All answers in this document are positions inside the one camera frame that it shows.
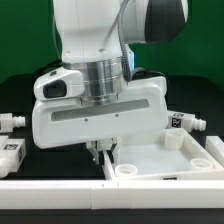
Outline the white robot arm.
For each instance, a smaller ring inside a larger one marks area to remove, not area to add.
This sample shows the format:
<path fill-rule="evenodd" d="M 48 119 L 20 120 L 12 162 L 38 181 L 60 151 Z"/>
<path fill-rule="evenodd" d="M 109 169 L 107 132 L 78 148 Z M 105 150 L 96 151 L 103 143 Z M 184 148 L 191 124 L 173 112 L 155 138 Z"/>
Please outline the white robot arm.
<path fill-rule="evenodd" d="M 62 65 L 34 84 L 35 144 L 86 144 L 157 132 L 168 124 L 163 77 L 135 79 L 129 43 L 166 43 L 184 28 L 187 0 L 53 0 Z"/>

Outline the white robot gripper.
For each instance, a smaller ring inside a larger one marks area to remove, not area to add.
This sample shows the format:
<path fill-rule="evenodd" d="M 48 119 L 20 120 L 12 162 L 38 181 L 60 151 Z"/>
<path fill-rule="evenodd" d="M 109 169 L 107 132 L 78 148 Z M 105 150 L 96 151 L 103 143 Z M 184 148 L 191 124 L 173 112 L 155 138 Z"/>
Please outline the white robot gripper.
<path fill-rule="evenodd" d="M 120 137 L 166 128 L 166 92 L 166 79 L 159 76 L 130 82 L 108 105 L 85 107 L 76 98 L 37 101 L 32 114 L 34 143 L 45 149 L 87 142 L 87 150 L 99 164 L 96 141 L 113 138 L 108 155 L 116 163 Z"/>

